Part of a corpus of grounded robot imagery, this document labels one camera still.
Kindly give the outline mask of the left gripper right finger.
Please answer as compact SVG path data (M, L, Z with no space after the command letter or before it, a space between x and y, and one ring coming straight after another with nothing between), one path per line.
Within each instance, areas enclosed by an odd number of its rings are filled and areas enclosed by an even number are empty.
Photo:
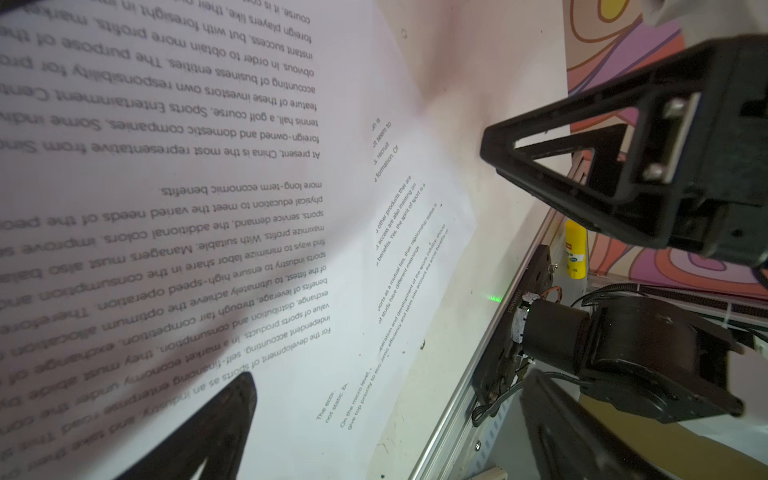
M667 479L552 380L527 374L521 406L542 479Z

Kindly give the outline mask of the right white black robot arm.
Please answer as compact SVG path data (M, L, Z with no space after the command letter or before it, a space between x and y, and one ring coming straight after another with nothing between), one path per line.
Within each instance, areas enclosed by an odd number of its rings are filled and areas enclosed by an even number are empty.
M491 126L481 158L586 229L767 265L767 38L703 42ZM533 301L530 357L585 395L662 423L741 417L730 371L743 349L725 328L647 296L592 312Z

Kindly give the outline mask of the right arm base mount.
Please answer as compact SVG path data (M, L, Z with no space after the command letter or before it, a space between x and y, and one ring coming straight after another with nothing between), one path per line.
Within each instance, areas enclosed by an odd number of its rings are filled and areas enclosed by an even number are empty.
M474 427L498 413L500 404L505 401L504 395L516 383L514 378L522 362L524 330L524 321L516 320L516 316L519 316L521 306L526 310L531 303L524 299L525 295L537 298L552 286L550 267L549 247L539 244L501 302L499 320L471 377L475 404L470 418Z

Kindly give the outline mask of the printed paper sheet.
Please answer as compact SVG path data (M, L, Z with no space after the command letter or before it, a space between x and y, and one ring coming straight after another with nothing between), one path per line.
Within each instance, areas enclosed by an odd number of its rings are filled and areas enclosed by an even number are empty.
M351 298L304 263L293 308L246 340L259 371L295 361L301 379L260 385L243 479L362 479L475 222L421 111L373 123L375 207L369 273Z
M375 1L1 5L1 475L115 479L369 273Z

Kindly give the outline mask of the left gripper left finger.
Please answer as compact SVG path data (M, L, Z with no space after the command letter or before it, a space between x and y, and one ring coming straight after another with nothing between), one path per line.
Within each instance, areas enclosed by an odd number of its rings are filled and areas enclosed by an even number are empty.
M253 376L243 372L119 477L236 478L256 406Z

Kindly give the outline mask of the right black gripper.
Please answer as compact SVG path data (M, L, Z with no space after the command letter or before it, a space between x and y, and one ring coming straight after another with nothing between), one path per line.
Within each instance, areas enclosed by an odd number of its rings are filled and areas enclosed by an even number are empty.
M627 244L767 262L767 38L713 40L485 128L498 175Z

